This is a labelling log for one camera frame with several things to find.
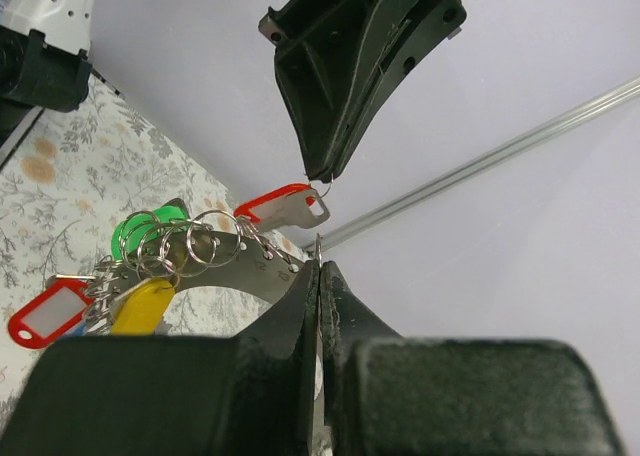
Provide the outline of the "key with red tag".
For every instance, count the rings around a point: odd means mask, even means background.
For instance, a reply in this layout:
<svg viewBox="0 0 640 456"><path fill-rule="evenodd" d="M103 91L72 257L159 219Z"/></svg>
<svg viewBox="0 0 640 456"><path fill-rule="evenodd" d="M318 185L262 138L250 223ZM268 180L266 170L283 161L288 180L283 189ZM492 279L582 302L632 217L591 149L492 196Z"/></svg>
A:
<svg viewBox="0 0 640 456"><path fill-rule="evenodd" d="M233 216L250 222L257 231L285 226L315 228L330 218L318 191L309 184L292 183L239 205Z"/></svg>

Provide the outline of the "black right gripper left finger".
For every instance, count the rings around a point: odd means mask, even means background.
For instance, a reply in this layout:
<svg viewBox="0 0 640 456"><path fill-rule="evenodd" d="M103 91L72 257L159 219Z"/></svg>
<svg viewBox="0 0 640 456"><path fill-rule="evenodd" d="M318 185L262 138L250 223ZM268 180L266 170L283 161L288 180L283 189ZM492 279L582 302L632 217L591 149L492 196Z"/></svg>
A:
<svg viewBox="0 0 640 456"><path fill-rule="evenodd" d="M320 267L230 338L67 337L35 364L5 455L307 455Z"/></svg>

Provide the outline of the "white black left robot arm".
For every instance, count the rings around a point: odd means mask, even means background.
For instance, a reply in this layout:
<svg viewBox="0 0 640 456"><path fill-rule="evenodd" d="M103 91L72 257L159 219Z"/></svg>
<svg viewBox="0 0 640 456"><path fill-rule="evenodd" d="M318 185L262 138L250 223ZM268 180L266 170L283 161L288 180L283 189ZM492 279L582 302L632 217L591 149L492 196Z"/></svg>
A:
<svg viewBox="0 0 640 456"><path fill-rule="evenodd" d="M79 107L92 72L95 0L8 0L1 6L1 132L35 107ZM289 0L260 33L308 178L346 168L376 113L414 67L458 31L461 0Z"/></svg>

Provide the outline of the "red key tag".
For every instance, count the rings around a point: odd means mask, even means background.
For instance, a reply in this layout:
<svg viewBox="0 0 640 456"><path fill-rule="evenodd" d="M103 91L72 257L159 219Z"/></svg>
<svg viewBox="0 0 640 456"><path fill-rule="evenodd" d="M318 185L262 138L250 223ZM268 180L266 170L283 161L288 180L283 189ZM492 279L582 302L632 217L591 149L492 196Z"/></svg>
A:
<svg viewBox="0 0 640 456"><path fill-rule="evenodd" d="M8 321L10 338L26 349L44 349L61 336L77 332L90 305L86 279L53 276L46 288Z"/></svg>

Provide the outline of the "green key tag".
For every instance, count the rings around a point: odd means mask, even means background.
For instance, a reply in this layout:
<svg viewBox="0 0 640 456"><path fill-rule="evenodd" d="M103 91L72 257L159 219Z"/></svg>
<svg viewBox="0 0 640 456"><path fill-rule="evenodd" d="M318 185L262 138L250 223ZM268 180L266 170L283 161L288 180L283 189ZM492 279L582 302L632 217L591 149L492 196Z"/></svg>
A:
<svg viewBox="0 0 640 456"><path fill-rule="evenodd" d="M112 234L112 257L121 260L122 251L127 255L135 252L146 233L147 242L156 239L163 231L162 228L157 228L158 225L181 222L188 216L188 210L181 204L165 204L154 210L132 213L116 226Z"/></svg>

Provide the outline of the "floral tablecloth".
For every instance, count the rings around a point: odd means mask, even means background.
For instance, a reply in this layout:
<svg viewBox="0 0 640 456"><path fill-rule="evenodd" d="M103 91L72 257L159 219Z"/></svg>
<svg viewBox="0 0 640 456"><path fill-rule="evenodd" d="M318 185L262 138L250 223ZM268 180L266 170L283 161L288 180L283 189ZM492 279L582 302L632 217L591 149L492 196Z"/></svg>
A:
<svg viewBox="0 0 640 456"><path fill-rule="evenodd" d="M46 111L1 170L1 318L55 274L89 274L116 226L181 198L233 232L227 188L98 79L72 113Z"/></svg>

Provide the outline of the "yellow key tag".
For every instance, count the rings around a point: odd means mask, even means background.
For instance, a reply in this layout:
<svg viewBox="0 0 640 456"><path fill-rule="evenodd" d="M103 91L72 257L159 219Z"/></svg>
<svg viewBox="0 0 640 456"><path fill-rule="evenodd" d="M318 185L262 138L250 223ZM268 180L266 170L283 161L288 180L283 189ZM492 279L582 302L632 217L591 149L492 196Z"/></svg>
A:
<svg viewBox="0 0 640 456"><path fill-rule="evenodd" d="M163 278L147 279L128 290L113 313L110 334L118 336L151 335L160 324L176 291Z"/></svg>

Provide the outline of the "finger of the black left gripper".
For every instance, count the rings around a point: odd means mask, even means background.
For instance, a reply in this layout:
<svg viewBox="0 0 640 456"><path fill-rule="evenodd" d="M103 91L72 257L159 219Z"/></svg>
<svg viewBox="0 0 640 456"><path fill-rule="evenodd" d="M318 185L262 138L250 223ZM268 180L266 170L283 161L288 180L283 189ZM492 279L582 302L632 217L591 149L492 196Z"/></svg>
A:
<svg viewBox="0 0 640 456"><path fill-rule="evenodd" d="M310 179L339 176L361 138L357 113L394 43L388 2L289 0L259 23Z"/></svg>
<svg viewBox="0 0 640 456"><path fill-rule="evenodd" d="M340 175L375 114L417 64L466 18L461 0L373 0L332 117L321 176Z"/></svg>

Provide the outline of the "blue key tag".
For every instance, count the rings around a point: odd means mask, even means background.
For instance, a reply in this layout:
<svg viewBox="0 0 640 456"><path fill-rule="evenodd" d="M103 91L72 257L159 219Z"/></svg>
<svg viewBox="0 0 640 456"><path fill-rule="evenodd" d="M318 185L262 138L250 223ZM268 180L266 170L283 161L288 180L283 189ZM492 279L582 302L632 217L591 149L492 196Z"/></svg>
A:
<svg viewBox="0 0 640 456"><path fill-rule="evenodd" d="M81 323L76 327L72 328L66 333L66 336L85 336L85 335L95 335L101 331L103 324L102 323Z"/></svg>

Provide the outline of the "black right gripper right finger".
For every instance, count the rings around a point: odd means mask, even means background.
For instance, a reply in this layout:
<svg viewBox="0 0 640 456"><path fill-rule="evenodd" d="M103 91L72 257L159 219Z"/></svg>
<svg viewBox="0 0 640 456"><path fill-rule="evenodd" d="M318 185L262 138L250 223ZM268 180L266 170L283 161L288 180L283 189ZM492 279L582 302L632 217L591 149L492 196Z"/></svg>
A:
<svg viewBox="0 0 640 456"><path fill-rule="evenodd" d="M325 421L338 455L621 455L584 359L549 339L404 337L320 272Z"/></svg>

